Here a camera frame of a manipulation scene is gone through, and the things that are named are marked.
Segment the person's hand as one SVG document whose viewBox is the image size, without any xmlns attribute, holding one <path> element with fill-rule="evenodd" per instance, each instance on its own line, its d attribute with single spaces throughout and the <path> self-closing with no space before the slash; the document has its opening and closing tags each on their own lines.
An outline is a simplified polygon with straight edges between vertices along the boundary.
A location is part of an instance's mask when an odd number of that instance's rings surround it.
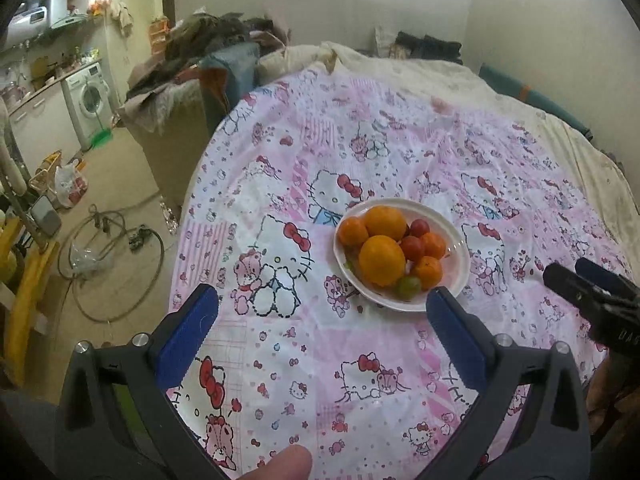
<svg viewBox="0 0 640 480">
<path fill-rule="evenodd" d="M 308 480 L 311 469 L 311 454 L 296 444 L 273 456 L 268 464 L 243 474 L 240 480 Z"/>
</svg>

